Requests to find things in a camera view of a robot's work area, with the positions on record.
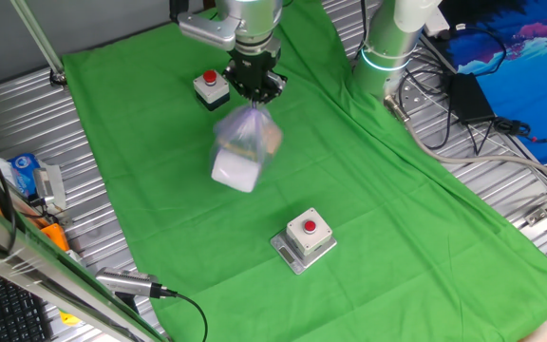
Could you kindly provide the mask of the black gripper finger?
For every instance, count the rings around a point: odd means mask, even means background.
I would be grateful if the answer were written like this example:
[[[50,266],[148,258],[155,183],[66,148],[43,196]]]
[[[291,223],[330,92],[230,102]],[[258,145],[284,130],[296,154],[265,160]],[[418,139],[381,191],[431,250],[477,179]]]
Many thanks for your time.
[[[246,99],[250,104],[252,104],[255,100],[253,97],[252,90],[242,84],[236,77],[235,71],[232,68],[225,68],[223,70],[222,76],[225,78],[225,80],[232,86],[236,92]]]
[[[267,71],[260,85],[254,90],[253,102],[267,104],[278,97],[287,84],[287,77],[273,71]]]

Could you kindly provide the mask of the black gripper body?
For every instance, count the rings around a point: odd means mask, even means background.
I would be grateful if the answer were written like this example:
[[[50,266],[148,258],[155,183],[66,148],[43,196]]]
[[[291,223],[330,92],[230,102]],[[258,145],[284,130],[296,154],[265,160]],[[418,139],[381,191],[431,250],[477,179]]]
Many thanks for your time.
[[[249,88],[257,88],[267,71],[273,71],[280,58],[280,42],[245,44],[236,42],[230,52],[229,68],[235,71],[237,79]]]

